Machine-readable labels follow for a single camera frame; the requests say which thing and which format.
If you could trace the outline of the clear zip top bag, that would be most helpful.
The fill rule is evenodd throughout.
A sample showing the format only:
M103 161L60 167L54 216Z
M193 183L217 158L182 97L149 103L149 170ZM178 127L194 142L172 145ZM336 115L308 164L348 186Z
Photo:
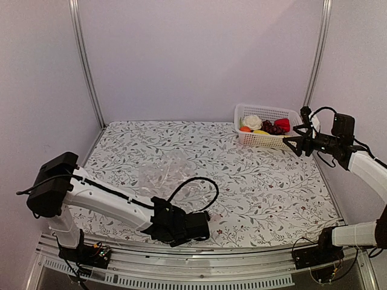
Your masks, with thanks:
M138 195L165 199L186 213L208 211L212 221L220 218L213 209L220 196L218 184L194 171L180 151L153 158L139 167Z

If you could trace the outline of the white plastic basket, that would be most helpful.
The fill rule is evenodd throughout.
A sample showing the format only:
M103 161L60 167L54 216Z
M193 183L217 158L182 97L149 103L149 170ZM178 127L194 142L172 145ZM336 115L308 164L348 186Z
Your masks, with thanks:
M249 115L257 115L262 121L268 120L272 124L278 119L287 118L290 122L291 130L285 135L293 137L296 136L293 131L293 126L302 123L297 112L290 109L246 104L238 104L234 110L234 126L238 134L239 142L242 145L290 150L290 148L283 143L282 139L284 137L282 135L265 135L241 131L240 127L242 126L243 119Z

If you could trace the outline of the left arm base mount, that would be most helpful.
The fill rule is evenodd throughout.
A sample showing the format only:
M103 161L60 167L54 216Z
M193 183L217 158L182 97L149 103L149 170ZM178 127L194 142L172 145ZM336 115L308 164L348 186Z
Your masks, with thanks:
M58 243L59 257L75 262L76 265L86 265L95 268L107 269L111 259L111 247L97 242L87 245L84 242L83 230L80 230L79 242L75 248L69 248Z

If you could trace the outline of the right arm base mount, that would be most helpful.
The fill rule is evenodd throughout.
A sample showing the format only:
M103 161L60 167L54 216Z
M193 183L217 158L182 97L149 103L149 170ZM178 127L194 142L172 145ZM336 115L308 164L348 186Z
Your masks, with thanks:
M295 249L299 240L308 240L305 237L298 239L292 247L291 256L296 269L304 269L314 266L333 263L342 260L345 256L342 246L334 246L332 242L334 227L324 228L316 243L307 248Z

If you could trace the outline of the orange toy pumpkin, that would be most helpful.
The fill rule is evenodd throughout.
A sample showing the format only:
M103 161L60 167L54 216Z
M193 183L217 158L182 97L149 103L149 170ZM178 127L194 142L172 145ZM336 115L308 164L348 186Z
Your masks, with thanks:
M247 126L242 126L242 127L240 127L240 131L241 132L251 132L251 129Z

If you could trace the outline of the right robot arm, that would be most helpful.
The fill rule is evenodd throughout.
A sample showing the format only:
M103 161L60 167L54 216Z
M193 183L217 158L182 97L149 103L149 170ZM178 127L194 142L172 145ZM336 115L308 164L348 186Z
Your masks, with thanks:
M319 132L317 113L330 110L334 113L330 134ZM308 106L301 109L302 124L293 128L294 137L286 137L283 143L297 156L310 156L313 152L331 155L338 165L362 180L378 196L386 201L386 164L376 158L365 143L356 140L355 119L340 114L333 108L322 107L312 111ZM336 247L368 247L386 249L386 210L374 222L324 228L313 250L317 263L326 263L336 253Z

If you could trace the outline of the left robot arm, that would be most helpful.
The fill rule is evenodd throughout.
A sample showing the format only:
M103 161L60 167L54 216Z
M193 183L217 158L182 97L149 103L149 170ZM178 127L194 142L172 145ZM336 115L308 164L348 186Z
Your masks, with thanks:
M34 216L46 218L59 244L77 262L85 262L90 250L81 240L70 206L82 207L113 218L152 240L176 247L210 237L205 210L186 213L170 198L138 196L93 178L77 163L78 156L65 152L43 164L27 195Z

